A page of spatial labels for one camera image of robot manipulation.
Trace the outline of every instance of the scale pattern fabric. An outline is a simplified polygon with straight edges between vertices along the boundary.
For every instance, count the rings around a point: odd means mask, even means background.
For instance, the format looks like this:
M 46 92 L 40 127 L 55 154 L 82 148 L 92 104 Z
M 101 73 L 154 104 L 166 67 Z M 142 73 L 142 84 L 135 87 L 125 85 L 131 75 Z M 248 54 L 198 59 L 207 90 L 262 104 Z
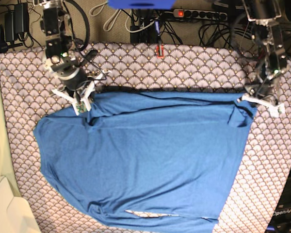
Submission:
M 166 91 L 236 92 L 253 80 L 254 63 L 234 51 L 165 45 L 165 58 L 155 45 L 91 45 L 94 61 L 112 73 L 101 87 Z M 40 48 L 0 54 L 0 84 L 6 127 L 19 190 L 44 233 L 138 233 L 106 227 L 70 206 L 40 172 L 40 154 L 32 130 L 38 120 L 69 106 L 49 92 L 60 81 L 43 69 Z M 286 114 L 271 118 L 264 107 L 252 123 L 234 185 L 213 232 L 263 233 L 272 218 L 291 167 L 291 61 L 280 78 L 279 99 Z M 86 71 L 95 72 L 92 65 Z M 157 214 L 138 213 L 156 217 Z

